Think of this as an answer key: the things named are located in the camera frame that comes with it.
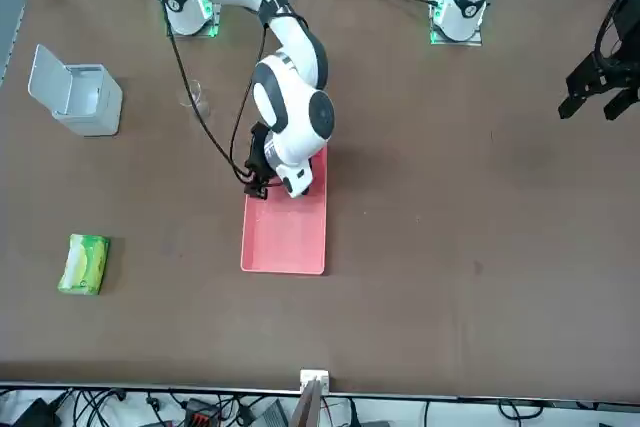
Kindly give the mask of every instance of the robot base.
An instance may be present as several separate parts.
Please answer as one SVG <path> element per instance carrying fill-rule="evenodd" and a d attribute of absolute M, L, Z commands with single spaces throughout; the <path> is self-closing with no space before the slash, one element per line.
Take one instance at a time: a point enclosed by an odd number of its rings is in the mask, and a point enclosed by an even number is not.
<path fill-rule="evenodd" d="M 440 6 L 442 6 L 444 0 L 433 0 L 438 2 Z M 455 40 L 451 40 L 446 35 L 442 33 L 442 31 L 438 28 L 434 23 L 434 19 L 438 17 L 441 13 L 441 7 L 433 7 L 429 6 L 429 42 L 432 45 L 442 45 L 442 44 L 456 44 L 456 45 L 474 45 L 481 46 L 482 45 L 482 35 L 480 34 L 480 25 L 482 24 L 482 15 L 484 14 L 485 8 L 482 9 L 482 13 L 480 14 L 480 19 L 478 20 L 478 27 L 476 28 L 475 33 L 471 38 L 458 42 Z"/>
<path fill-rule="evenodd" d="M 176 39 L 188 39 L 190 37 L 197 38 L 214 38 L 217 37 L 218 32 L 220 30 L 220 4 L 214 4 L 209 0 L 199 0 L 202 11 L 205 13 L 206 17 L 209 17 L 209 20 L 202 26 L 202 28 L 196 32 L 195 34 L 181 34 L 180 32 L 176 32 L 175 29 L 172 29 L 173 35 Z"/>

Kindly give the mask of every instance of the floor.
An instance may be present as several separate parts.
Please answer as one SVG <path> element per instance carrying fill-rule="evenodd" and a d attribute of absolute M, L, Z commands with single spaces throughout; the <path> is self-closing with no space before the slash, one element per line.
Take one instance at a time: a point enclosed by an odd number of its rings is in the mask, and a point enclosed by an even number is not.
<path fill-rule="evenodd" d="M 16 34 L 16 26 L 25 0 L 0 0 L 2 16 L 0 17 L 0 88 L 4 77 L 3 60 L 10 53 L 12 42 Z M 37 396 L 46 400 L 55 397 L 55 393 L 47 392 L 12 392 L 0 399 L 0 422 L 12 422 Z M 181 419 L 181 411 L 177 404 L 166 395 L 159 395 L 162 403 L 160 411 L 163 420 Z M 122 403 L 112 400 L 105 406 L 105 418 L 110 420 L 110 425 L 126 425 L 133 427 L 157 422 L 149 406 L 144 402 L 144 395 L 132 394 Z M 260 413 L 263 401 L 255 408 L 256 414 Z M 61 409 L 63 425 L 71 425 L 71 409 L 73 402 L 65 404 Z M 358 400 L 358 412 L 361 421 L 387 420 L 394 426 L 420 426 L 423 425 L 423 402 L 386 401 L 386 400 Z M 295 403 L 292 399 L 283 400 L 283 408 L 289 415 L 293 412 Z M 330 399 L 330 411 L 334 427 L 342 426 L 349 421 L 350 407 L 347 401 Z M 516 423 L 508 421 L 500 416 L 493 405 L 467 405 L 433 402 L 429 407 L 428 425 L 433 426 L 515 426 Z M 613 427 L 640 426 L 640 413 L 620 412 L 593 412 L 574 409 L 546 409 L 541 417 L 533 421 L 527 421 L 525 426 L 597 426 L 604 423 Z M 321 425 L 330 427 L 327 415 L 322 415 Z"/>
<path fill-rule="evenodd" d="M 21 391 L 11 392 L 0 399 L 0 425 L 2 423 L 15 422 L 33 400 L 41 397 L 47 402 L 52 401 L 63 391 Z M 73 394 L 60 408 L 58 416 L 62 420 L 62 427 L 73 425 L 73 407 L 77 394 Z M 153 394 L 160 403 L 158 415 L 160 419 L 168 423 L 173 421 L 173 426 L 179 425 L 184 418 L 183 410 L 168 394 Z M 215 404 L 218 400 L 215 396 L 197 395 L 195 398 Z M 105 402 L 101 413 L 106 421 L 106 427 L 142 427 L 158 424 L 158 418 L 153 413 L 151 407 L 146 403 L 147 394 L 129 393 L 123 401 L 118 401 L 112 397 Z M 177 394 L 178 401 L 187 400 L 189 395 Z M 257 400 L 256 397 L 245 397 L 242 399 L 244 405 Z M 266 398 L 258 401 L 252 408 L 252 413 L 259 418 L 260 415 L 275 401 L 275 398 Z M 295 407 L 295 398 L 280 398 L 287 419 L 291 418 Z M 78 402 L 77 412 L 81 412 L 86 402 L 81 398 Z M 363 400 L 356 399 L 356 411 L 359 421 L 363 427 L 422 427 L 426 403 L 423 401 L 390 401 L 390 400 Z M 230 420 L 223 422 L 223 427 L 231 427 L 233 418 L 237 412 L 237 404 L 229 404 L 229 409 L 223 409 L 223 413 Z M 346 427 L 351 418 L 351 407 L 347 399 L 327 398 L 327 407 L 331 418 L 327 414 L 327 409 L 323 408 L 320 414 L 319 427 Z M 78 419 L 78 425 L 85 426 L 90 410 Z M 526 415 L 534 412 L 533 408 L 520 408 L 520 414 Z M 453 404 L 445 402 L 431 402 L 427 412 L 428 427 L 516 427 L 517 423 L 502 417 L 495 405 L 478 404 Z M 575 410 L 564 408 L 546 408 L 540 417 L 534 420 L 523 421 L 524 427 L 564 427 L 571 425 L 574 427 L 595 427 L 605 424 L 611 427 L 632 427 L 640 426 L 640 413 L 608 412 Z M 266 423 L 256 421 L 255 427 L 266 426 Z M 279 424 L 269 424 L 269 427 L 278 427 Z"/>

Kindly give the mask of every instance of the plastic tray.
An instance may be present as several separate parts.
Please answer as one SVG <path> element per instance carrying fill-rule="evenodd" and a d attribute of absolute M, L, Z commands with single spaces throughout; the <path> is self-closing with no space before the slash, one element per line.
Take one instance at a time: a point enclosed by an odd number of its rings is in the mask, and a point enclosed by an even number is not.
<path fill-rule="evenodd" d="M 245 272 L 321 275 L 327 220 L 327 148 L 311 160 L 309 193 L 292 199 L 284 187 L 269 189 L 267 200 L 247 196 L 242 257 Z"/>

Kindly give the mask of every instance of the container lid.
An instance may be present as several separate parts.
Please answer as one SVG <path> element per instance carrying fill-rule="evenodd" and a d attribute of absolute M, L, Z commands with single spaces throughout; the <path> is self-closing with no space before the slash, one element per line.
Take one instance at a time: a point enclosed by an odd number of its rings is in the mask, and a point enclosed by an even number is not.
<path fill-rule="evenodd" d="M 72 75 L 44 45 L 38 44 L 29 77 L 29 94 L 51 112 L 64 113 Z"/>

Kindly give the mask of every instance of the metal clamp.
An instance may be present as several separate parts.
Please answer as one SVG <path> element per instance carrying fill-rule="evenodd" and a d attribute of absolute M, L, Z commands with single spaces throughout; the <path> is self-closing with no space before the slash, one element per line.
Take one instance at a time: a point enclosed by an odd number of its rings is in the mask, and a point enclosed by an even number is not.
<path fill-rule="evenodd" d="M 317 427 L 320 417 L 320 399 L 329 393 L 329 372 L 301 370 L 302 395 L 289 421 L 289 427 Z"/>

